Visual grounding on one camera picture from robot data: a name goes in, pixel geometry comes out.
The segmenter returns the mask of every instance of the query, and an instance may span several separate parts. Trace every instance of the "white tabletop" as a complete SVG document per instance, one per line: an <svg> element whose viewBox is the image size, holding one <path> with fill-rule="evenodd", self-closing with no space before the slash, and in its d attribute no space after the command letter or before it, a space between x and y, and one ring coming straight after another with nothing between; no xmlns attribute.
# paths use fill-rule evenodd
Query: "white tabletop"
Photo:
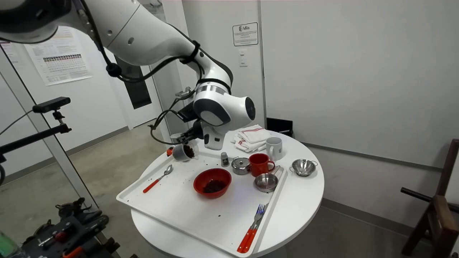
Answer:
<svg viewBox="0 0 459 258"><path fill-rule="evenodd" d="M316 158L316 155L306 148L301 142L288 137L285 135L270 132L271 136L283 139L284 156L281 158L283 163L291 163L296 159L310 159L317 160L316 172L308 178L300 178L296 173L290 172L288 178L284 182L283 192L278 196L275 209L268 221L267 229L257 244L252 256L261 256L274 249L281 248L293 238L300 235L303 229L314 218L320 202L324 195L324 173L323 168ZM230 158L250 156L234 148L231 143L232 133L230 132L225 137L222 150L227 152ZM199 142L197 146L199 152L214 152L208 150ZM154 165L148 166L142 176L155 168ZM175 255L175 256L231 256L230 254L211 246L194 236L189 236L175 228L171 228L151 216L138 212L136 209L131 211L132 219L141 235L158 249Z"/></svg>

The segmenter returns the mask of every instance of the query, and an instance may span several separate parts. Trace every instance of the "red cup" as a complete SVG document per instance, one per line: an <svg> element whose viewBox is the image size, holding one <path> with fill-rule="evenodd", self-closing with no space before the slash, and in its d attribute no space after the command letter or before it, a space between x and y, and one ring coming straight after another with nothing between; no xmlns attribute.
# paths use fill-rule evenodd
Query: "red cup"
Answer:
<svg viewBox="0 0 459 258"><path fill-rule="evenodd" d="M254 153L248 158L248 166L252 176L274 170L275 163L265 153Z"/></svg>

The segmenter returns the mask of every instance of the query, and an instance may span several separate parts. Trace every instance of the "metal pole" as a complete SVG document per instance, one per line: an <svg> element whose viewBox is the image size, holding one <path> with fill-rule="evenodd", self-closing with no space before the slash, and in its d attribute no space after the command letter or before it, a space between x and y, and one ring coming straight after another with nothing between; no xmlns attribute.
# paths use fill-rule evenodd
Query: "metal pole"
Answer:
<svg viewBox="0 0 459 258"><path fill-rule="evenodd" d="M30 135L27 137L16 140L16 142L10 142L7 145L0 146L0 156L7 153L7 152L13 152L14 149L20 149L20 148L27 146L27 145L30 145L33 142L39 142L39 140L42 140L45 137L49 137L49 136L56 135L56 133L63 133L63 132L69 132L67 125L59 125L59 126L52 127L49 130L43 130L43 132Z"/></svg>
<svg viewBox="0 0 459 258"><path fill-rule="evenodd" d="M16 72L13 63L7 57L4 49L0 46L0 72L4 79L4 82L12 89L13 94L16 96L17 102L22 105L24 110L32 110L32 107L36 105L33 96L27 90L24 82L20 79L19 73ZM49 123L46 122L43 115L39 113L30 113L29 119L32 125L36 127L37 132L43 132L50 129ZM89 189L86 188L85 182L82 180L80 175L76 172L72 160L69 159L67 153L62 148L60 142L56 136L50 136L43 139L47 149L52 152L55 159L57 160L60 169L69 179L70 185L76 191L76 193L82 198L85 198L85 205L90 205L92 209L99 209L96 201L90 195Z"/></svg>
<svg viewBox="0 0 459 258"><path fill-rule="evenodd" d="M426 202L432 202L432 196L423 195L423 193L420 193L420 192L416 192L416 191L412 191L412 189L407 189L407 188L402 188L400 192L403 192L403 193L406 193L406 195L410 195L410 196L413 196L413 198L426 201ZM452 212L459 213L459 206L458 206L458 205L448 203L448 206L449 206L449 209L450 209Z"/></svg>

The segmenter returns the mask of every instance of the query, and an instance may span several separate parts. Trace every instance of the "metal bowl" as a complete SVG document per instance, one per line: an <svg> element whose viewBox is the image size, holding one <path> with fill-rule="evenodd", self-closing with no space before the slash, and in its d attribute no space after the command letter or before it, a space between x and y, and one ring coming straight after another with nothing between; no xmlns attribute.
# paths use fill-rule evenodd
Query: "metal bowl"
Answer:
<svg viewBox="0 0 459 258"><path fill-rule="evenodd" d="M310 176L316 170L316 163L307 159L297 159L291 163L291 169L298 176Z"/></svg>
<svg viewBox="0 0 459 258"><path fill-rule="evenodd" d="M278 183L274 173L261 173L255 178L254 185L261 192L273 192Z"/></svg>
<svg viewBox="0 0 459 258"><path fill-rule="evenodd" d="M248 173L248 159L247 158L237 158L231 162L232 172L237 175L247 175Z"/></svg>

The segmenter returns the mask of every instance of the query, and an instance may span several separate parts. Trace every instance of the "paper sign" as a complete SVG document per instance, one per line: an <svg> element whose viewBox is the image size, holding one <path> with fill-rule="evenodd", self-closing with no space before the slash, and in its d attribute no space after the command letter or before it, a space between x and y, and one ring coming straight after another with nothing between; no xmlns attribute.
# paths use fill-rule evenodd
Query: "paper sign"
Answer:
<svg viewBox="0 0 459 258"><path fill-rule="evenodd" d="M83 49L70 29L60 27L50 40L26 49L46 84L92 76Z"/></svg>
<svg viewBox="0 0 459 258"><path fill-rule="evenodd" d="M258 44L258 23L232 26L232 40L235 47Z"/></svg>

